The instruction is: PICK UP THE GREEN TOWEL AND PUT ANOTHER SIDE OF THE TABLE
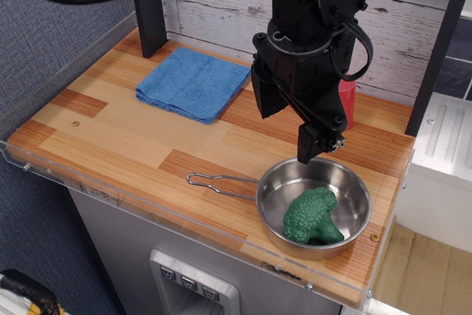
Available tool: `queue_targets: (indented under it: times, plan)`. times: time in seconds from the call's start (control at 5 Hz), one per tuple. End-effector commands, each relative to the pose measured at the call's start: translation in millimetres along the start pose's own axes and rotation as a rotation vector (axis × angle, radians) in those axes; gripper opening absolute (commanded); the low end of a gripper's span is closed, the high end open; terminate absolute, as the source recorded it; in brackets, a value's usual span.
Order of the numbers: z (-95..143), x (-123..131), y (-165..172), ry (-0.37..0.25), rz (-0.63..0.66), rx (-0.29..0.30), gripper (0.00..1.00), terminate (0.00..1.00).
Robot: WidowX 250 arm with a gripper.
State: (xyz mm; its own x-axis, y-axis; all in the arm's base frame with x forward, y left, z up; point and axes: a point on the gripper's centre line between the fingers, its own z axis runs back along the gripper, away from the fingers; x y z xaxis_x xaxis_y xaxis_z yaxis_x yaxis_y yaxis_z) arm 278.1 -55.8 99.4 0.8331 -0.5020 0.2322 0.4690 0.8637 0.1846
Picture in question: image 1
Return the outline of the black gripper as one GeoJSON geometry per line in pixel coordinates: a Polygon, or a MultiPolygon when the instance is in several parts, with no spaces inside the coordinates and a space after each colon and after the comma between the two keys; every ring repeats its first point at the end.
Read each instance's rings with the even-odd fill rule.
{"type": "Polygon", "coordinates": [[[263,32],[254,35],[252,42],[257,52],[251,82],[261,117],[289,105],[306,122],[299,126],[298,161],[308,164],[321,153],[343,148],[345,138],[339,132],[347,130],[348,121],[339,96],[340,77],[332,70],[329,56],[284,53],[263,32]]]}

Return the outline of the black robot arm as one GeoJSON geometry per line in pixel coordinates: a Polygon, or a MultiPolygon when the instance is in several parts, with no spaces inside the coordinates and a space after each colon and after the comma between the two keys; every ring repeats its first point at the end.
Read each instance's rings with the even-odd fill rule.
{"type": "Polygon", "coordinates": [[[367,63],[373,57],[371,40],[355,19],[366,8],[366,0],[272,0],[267,31],[253,37],[257,107],[264,118],[286,106],[300,116],[297,158],[303,164],[344,145],[348,119],[339,84],[359,79],[369,68],[349,71],[356,41],[367,63]]]}

